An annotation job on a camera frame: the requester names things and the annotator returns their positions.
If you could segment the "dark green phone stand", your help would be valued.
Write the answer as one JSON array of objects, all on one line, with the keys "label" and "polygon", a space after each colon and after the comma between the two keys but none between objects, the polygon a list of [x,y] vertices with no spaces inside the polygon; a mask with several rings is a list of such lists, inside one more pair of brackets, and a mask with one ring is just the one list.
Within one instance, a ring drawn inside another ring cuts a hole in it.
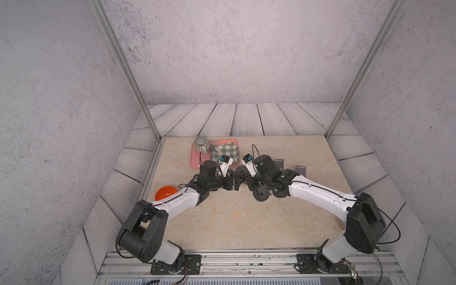
[{"label": "dark green phone stand", "polygon": [[280,186],[280,187],[274,187],[273,195],[277,198],[288,197],[290,195],[288,186],[285,185],[285,186]]},{"label": "dark green phone stand", "polygon": [[249,173],[248,169],[246,166],[238,166],[234,172],[234,176],[237,178],[237,179],[243,179],[243,180],[246,180],[248,177],[251,176],[251,174]]},{"label": "dark green phone stand", "polygon": [[253,196],[259,202],[264,202],[264,201],[268,200],[270,195],[271,195],[270,190],[264,186],[259,187],[256,190],[253,190]]}]

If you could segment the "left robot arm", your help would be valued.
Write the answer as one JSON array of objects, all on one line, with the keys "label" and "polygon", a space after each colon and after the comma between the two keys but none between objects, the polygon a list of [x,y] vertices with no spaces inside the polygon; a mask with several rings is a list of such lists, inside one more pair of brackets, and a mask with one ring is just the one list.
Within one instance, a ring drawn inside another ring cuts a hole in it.
[{"label": "left robot arm", "polygon": [[146,200],[137,202],[117,234],[116,250],[124,249],[143,263],[155,260],[180,269],[185,250],[165,241],[167,222],[200,205],[211,192],[219,189],[238,191],[244,180],[243,172],[231,169],[222,172],[222,167],[216,162],[205,161],[199,173],[178,193],[153,203]]}]

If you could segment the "white handled spoon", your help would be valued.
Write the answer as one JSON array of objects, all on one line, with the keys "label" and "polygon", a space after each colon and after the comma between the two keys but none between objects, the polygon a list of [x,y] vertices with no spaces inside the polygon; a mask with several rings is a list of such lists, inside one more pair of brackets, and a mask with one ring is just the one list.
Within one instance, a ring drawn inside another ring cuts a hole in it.
[{"label": "white handled spoon", "polygon": [[217,147],[214,147],[214,149],[215,149],[215,151],[218,152],[218,154],[220,154],[221,156],[224,155],[224,153],[223,153],[221,150],[219,150]]}]

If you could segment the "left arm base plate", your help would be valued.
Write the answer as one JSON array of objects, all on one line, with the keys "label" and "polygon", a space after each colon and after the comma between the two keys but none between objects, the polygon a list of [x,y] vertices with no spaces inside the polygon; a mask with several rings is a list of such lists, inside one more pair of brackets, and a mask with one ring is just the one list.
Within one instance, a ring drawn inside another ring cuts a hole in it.
[{"label": "left arm base plate", "polygon": [[198,275],[201,270],[202,256],[199,254],[184,254],[178,257],[172,265],[154,260],[150,270],[151,275],[176,275],[187,273]]}]

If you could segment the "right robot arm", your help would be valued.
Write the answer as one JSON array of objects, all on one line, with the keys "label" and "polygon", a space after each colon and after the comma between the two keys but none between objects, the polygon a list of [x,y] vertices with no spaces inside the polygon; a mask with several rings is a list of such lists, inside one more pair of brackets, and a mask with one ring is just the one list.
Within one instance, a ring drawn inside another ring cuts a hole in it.
[{"label": "right robot arm", "polygon": [[355,196],[320,185],[290,169],[280,169],[268,155],[242,158],[249,175],[247,185],[258,201],[273,195],[294,197],[310,202],[335,215],[344,232],[326,240],[315,254],[319,268],[328,271],[354,252],[371,254],[386,227],[383,215],[368,194]]}]

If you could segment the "aluminium frame post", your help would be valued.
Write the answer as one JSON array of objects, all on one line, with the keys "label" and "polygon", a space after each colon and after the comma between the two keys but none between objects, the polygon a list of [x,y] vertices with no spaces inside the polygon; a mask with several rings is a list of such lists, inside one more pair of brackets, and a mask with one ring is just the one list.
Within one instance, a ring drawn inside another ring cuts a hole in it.
[{"label": "aluminium frame post", "polygon": [[374,40],[366,54],[366,57],[361,63],[360,68],[358,69],[355,78],[351,82],[350,87],[348,88],[346,94],[343,97],[342,102],[340,103],[338,110],[334,116],[334,119],[331,122],[331,125],[325,133],[325,138],[327,141],[330,141],[330,138],[334,135],[344,113],[348,110],[352,100],[354,99],[357,91],[359,90],[364,78],[368,74],[372,64],[375,61],[375,58],[378,52],[381,50],[382,45],[387,40],[388,34],[392,30],[394,23],[397,21],[406,1],[404,0],[395,0],[392,2],[392,5],[378,30],[378,33],[374,37]]},{"label": "aluminium frame post", "polygon": [[157,130],[157,127],[150,114],[149,108],[147,107],[144,97],[141,93],[139,85],[134,78],[133,72],[131,71],[128,61],[123,53],[121,45],[119,44],[119,41],[118,41],[115,31],[113,30],[112,25],[109,21],[109,17],[105,11],[102,1],[91,0],[89,2],[91,4],[92,8],[94,9],[95,15],[103,30],[103,33],[108,41],[108,44],[109,44],[111,50],[113,51],[113,53],[116,57],[116,60],[119,64],[119,67],[120,67],[125,79],[127,80],[127,83],[133,93],[133,96],[138,103],[141,113],[144,115],[146,123],[152,131],[153,137],[157,141],[160,141],[161,135],[159,134],[159,131]]}]

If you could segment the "right aluminium frame post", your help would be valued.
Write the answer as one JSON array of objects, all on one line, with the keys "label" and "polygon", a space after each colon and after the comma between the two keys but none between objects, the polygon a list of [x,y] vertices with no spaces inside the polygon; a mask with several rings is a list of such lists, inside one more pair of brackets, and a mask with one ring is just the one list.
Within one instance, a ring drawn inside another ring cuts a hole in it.
[{"label": "right aluminium frame post", "polygon": [[354,99],[357,91],[359,90],[364,78],[368,74],[372,64],[375,61],[375,58],[378,52],[381,50],[382,45],[387,40],[388,34],[392,30],[394,23],[397,21],[406,1],[404,0],[395,0],[392,2],[392,5],[378,30],[378,33],[374,37],[374,40],[366,54],[366,57],[361,63],[360,68],[358,69],[355,78],[351,82],[350,87],[348,88],[346,94],[343,97],[342,102],[340,103],[338,110],[334,116],[334,119],[331,122],[331,125],[325,133],[325,138],[327,141],[330,141],[330,138],[334,135],[344,113],[348,110],[352,100]]}]

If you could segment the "pink tray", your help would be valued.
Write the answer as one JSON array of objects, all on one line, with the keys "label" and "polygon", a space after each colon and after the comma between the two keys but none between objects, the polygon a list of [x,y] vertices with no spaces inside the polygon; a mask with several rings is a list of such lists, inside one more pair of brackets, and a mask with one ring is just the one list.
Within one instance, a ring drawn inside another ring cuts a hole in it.
[{"label": "pink tray", "polygon": [[206,160],[211,160],[211,152],[212,152],[212,149],[215,145],[219,145],[219,144],[226,144],[226,143],[230,143],[230,142],[233,142],[237,145],[238,149],[240,150],[239,148],[239,145],[238,145],[238,141],[237,140],[233,140],[233,139],[230,139],[230,140],[216,140],[215,142],[211,142],[211,146],[210,146],[210,151],[207,153],[207,154],[200,154],[200,153],[197,153],[194,149],[194,147],[192,147],[192,152],[191,152],[191,162],[190,162],[190,165],[192,168],[195,168],[195,169],[198,169],[200,167],[200,163],[201,162],[205,162]]}]

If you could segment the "aluminium front rail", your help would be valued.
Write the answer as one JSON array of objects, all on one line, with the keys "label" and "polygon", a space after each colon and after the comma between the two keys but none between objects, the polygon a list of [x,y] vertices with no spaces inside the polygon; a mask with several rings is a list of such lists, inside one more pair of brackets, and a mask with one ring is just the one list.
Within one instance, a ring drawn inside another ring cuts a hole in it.
[{"label": "aluminium front rail", "polygon": [[152,263],[132,255],[108,254],[96,277],[97,285],[406,285],[407,278],[391,252],[354,253],[345,258],[350,274],[300,274],[296,255],[313,249],[191,250],[199,254],[198,275],[151,275]]}]

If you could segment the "left aluminium frame post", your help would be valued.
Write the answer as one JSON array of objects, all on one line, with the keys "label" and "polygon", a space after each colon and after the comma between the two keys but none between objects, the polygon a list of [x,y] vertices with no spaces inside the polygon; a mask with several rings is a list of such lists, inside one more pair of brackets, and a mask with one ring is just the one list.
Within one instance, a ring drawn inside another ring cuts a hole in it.
[{"label": "left aluminium frame post", "polygon": [[92,8],[94,9],[95,15],[103,30],[103,33],[108,41],[108,44],[109,44],[111,50],[113,51],[113,53],[116,57],[116,60],[119,64],[119,67],[120,67],[125,79],[127,80],[127,83],[133,93],[133,96],[138,103],[141,113],[144,115],[146,123],[152,131],[153,137],[157,141],[160,141],[161,135],[159,134],[159,131],[157,130],[157,127],[150,114],[149,108],[147,107],[144,97],[141,93],[139,85],[134,78],[133,72],[131,71],[128,61],[123,53],[121,45],[119,44],[119,41],[118,41],[115,31],[113,30],[112,25],[109,21],[109,17],[105,11],[102,1],[91,0],[89,2],[91,4]]}]

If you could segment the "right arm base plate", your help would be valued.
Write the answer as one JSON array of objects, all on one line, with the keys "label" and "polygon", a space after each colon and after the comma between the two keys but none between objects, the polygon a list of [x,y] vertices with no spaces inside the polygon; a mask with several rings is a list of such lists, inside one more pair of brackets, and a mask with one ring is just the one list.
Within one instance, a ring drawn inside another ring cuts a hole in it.
[{"label": "right arm base plate", "polygon": [[300,274],[350,274],[346,261],[332,263],[319,254],[298,254],[294,269]]}]

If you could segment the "green checkered cloth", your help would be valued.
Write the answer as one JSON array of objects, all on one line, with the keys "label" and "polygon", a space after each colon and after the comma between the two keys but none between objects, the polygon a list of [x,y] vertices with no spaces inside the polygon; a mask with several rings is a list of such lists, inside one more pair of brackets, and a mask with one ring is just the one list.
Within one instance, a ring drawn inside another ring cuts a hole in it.
[{"label": "green checkered cloth", "polygon": [[[238,149],[238,146],[235,143],[228,142],[226,144],[215,145],[214,147],[217,147],[219,150],[221,150],[224,153],[224,155],[231,157],[233,159],[233,164],[234,165],[239,164],[239,161],[240,161],[239,149]],[[219,161],[219,157],[221,155],[218,154],[218,152],[215,151],[214,147],[213,147],[212,152],[211,152],[211,160],[214,161],[214,162],[218,162]]]}]

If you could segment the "orange plastic bowl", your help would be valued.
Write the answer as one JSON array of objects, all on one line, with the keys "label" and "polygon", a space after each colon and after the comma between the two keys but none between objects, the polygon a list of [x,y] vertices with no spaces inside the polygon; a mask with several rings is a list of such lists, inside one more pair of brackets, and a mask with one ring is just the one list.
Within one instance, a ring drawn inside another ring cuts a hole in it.
[{"label": "orange plastic bowl", "polygon": [[172,186],[172,185],[167,185],[164,187],[161,187],[159,190],[154,195],[154,200],[155,201],[160,201],[163,200],[167,197],[173,196],[174,194],[177,194],[178,190]]}]

